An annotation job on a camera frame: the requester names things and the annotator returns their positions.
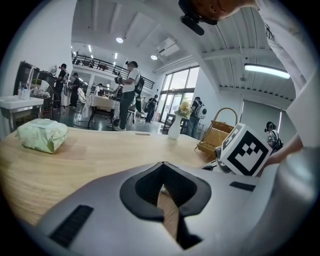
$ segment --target green package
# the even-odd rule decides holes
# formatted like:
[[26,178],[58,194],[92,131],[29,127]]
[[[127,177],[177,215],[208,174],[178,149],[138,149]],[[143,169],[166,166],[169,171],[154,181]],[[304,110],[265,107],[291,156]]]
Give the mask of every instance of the green package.
[[17,129],[23,146],[51,154],[56,152],[67,135],[68,127],[65,124],[48,119],[35,119]]

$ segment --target wicker basket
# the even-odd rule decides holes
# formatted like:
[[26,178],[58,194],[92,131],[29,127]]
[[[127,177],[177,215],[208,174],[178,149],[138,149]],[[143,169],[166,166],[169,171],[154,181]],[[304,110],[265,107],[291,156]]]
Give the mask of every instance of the wicker basket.
[[205,133],[203,139],[196,146],[195,150],[199,148],[200,151],[206,153],[207,155],[215,157],[215,148],[220,146],[224,139],[228,136],[228,134],[234,129],[233,126],[228,125],[225,122],[217,121],[218,115],[223,110],[233,111],[233,113],[235,114],[235,124],[238,123],[238,115],[233,109],[229,107],[220,109],[216,113],[214,120],[211,121],[211,126]]

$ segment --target ceiling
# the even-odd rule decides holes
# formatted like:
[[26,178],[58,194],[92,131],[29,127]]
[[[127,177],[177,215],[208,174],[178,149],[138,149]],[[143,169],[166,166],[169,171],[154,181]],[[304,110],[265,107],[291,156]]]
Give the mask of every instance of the ceiling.
[[[201,24],[205,35],[198,36],[184,26],[178,0],[78,0],[72,45],[79,54],[90,55],[117,65],[134,59],[156,73],[169,73],[179,65],[197,62],[212,87],[218,91],[255,92],[293,100],[296,97],[291,79],[249,72],[244,64],[284,67],[270,49],[265,26],[258,12],[243,8],[217,26]],[[116,42],[117,37],[124,43]],[[154,61],[157,46],[171,38],[179,51]]]

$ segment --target railing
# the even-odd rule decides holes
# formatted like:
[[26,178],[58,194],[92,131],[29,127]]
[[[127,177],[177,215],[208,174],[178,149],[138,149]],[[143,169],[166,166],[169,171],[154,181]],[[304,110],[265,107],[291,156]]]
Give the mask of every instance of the railing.
[[[101,59],[90,58],[82,55],[76,56],[72,54],[72,64],[101,70],[116,76],[120,73],[123,78],[128,78],[128,75],[129,75],[129,71],[126,68],[113,65]],[[145,77],[143,77],[143,79],[144,79],[144,86],[152,90],[155,83]]]

